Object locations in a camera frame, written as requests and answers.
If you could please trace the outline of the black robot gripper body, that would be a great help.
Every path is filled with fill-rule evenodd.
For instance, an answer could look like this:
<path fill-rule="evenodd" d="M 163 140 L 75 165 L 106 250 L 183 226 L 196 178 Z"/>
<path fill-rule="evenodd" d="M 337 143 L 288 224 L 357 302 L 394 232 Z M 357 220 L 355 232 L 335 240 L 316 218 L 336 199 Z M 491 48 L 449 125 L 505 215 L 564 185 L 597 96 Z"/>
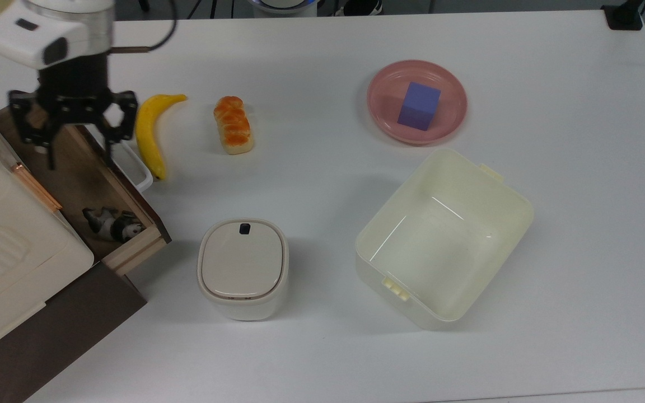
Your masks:
<path fill-rule="evenodd" d="M 36 102 L 49 120 L 94 123 L 111 105 L 109 54 L 90 54 L 38 71 Z"/>

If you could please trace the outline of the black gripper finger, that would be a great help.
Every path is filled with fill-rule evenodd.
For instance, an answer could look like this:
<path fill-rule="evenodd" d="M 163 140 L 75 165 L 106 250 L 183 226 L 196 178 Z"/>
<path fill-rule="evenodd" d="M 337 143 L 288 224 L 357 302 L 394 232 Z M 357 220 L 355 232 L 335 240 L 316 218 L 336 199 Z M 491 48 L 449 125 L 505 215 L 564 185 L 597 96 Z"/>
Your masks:
<path fill-rule="evenodd" d="M 33 126 L 28 116 L 33 107 L 38 105 L 46 112 L 46 119 L 40 127 Z M 33 144 L 44 148 L 47 153 L 47 161 L 50 170 L 56 168 L 53 145 L 54 138 L 59 133 L 59 115 L 56 109 L 46 109 L 38 102 L 36 92 L 23 92 L 21 90 L 10 90 L 8 92 L 8 111 L 15 122 L 16 130 L 22 142 Z"/>
<path fill-rule="evenodd" d="M 106 111 L 113 105 L 122 113 L 116 125 L 105 117 Z M 102 134 L 105 146 L 105 162 L 113 163 L 113 146 L 123 140 L 133 138 L 135 121 L 138 112 L 138 100 L 135 92 L 125 90 L 113 93 L 106 90 L 95 102 L 95 127 Z"/>

